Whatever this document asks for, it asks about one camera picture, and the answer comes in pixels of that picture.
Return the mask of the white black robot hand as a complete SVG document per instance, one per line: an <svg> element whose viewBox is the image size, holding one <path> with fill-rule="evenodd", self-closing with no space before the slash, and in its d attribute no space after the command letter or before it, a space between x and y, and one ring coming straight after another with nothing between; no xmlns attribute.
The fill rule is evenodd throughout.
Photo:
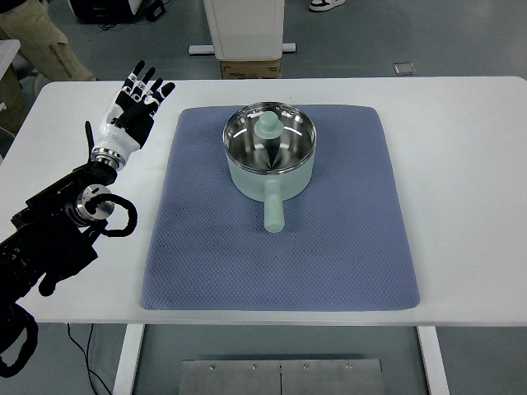
<svg viewBox="0 0 527 395"><path fill-rule="evenodd" d="M100 124L100 137L91 148L91 160L121 170L132 153L146 143L156 112L175 84L160 78L153 81L156 69L144 67L145 62L139 61L124 80Z"/></svg>

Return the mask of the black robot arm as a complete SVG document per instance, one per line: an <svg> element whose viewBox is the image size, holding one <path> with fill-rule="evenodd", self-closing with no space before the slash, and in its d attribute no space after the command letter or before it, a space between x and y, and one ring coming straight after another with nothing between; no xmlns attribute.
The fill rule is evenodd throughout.
<svg viewBox="0 0 527 395"><path fill-rule="evenodd" d="M135 206L108 191L117 171L89 161L37 193L12 218L16 231L1 244L1 349L22 333L26 340L17 359L1 363L1 376L18 374L38 344L34 317L18 305L33 286L42 296L77 275L95 259L93 244L100 235L126 237L138 223Z"/></svg>

